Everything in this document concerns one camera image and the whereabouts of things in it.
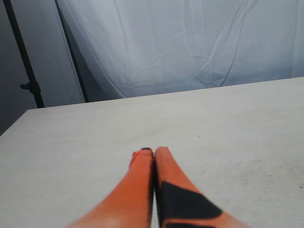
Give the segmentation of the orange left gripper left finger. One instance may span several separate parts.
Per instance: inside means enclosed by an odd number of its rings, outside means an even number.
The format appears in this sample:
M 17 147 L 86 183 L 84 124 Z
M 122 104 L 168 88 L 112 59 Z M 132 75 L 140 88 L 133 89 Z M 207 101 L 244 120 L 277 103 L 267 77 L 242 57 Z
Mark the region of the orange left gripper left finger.
M 133 153 L 118 185 L 69 228 L 149 228 L 152 219 L 154 155 L 150 148 Z

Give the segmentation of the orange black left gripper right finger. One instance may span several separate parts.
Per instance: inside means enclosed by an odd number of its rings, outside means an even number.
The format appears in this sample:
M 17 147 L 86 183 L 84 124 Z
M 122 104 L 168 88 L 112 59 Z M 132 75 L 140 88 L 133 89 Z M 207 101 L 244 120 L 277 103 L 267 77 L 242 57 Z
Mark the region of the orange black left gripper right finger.
M 161 228 L 245 228 L 189 180 L 167 147 L 155 151 L 155 193 Z

